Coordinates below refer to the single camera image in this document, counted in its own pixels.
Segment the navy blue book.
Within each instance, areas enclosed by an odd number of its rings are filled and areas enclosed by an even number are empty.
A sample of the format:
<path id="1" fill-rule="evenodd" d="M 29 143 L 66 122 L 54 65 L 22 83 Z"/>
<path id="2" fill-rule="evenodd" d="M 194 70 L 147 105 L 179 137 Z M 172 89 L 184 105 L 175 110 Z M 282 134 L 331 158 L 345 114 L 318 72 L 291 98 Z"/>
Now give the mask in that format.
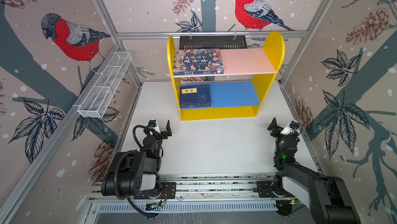
<path id="1" fill-rule="evenodd" d="M 209 104 L 188 104 L 188 105 L 180 105 L 181 109 L 208 109 L 211 108 Z"/>
<path id="2" fill-rule="evenodd" d="M 210 87 L 208 84 L 182 85 L 179 105 L 209 104 L 212 106 Z"/>

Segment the illustrated colourful cover book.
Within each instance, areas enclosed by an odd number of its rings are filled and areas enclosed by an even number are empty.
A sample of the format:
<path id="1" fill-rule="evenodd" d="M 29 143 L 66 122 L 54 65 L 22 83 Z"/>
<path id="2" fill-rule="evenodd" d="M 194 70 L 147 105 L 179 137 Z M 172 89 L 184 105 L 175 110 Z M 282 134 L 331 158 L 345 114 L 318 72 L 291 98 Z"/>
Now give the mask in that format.
<path id="1" fill-rule="evenodd" d="M 177 50 L 173 58 L 174 76 L 224 74 L 220 49 Z"/>

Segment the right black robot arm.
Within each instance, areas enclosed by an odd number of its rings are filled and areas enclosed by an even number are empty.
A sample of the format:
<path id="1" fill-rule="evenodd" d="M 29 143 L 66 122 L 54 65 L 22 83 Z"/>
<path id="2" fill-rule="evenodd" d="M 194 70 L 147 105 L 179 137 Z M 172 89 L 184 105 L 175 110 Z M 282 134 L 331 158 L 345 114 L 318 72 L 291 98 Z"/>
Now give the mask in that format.
<path id="1" fill-rule="evenodd" d="M 360 217 L 345 182 L 302 166 L 295 159 L 300 124 L 291 121 L 285 128 L 273 119 L 268 126 L 276 139 L 273 179 L 276 196 L 287 193 L 296 197 L 311 213 L 317 224 L 359 224 Z"/>

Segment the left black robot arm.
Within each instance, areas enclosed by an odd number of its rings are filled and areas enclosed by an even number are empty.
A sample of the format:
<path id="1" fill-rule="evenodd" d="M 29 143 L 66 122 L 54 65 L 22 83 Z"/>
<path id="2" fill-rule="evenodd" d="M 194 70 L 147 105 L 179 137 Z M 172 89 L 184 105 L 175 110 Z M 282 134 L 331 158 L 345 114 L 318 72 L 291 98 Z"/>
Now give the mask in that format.
<path id="1" fill-rule="evenodd" d="M 136 125 L 132 138 L 138 149 L 117 152 L 101 183 L 105 197 L 119 200 L 162 199 L 174 196 L 174 183 L 163 183 L 159 172 L 164 156 L 163 141 L 172 136 L 170 122 L 161 130 L 156 120 Z"/>

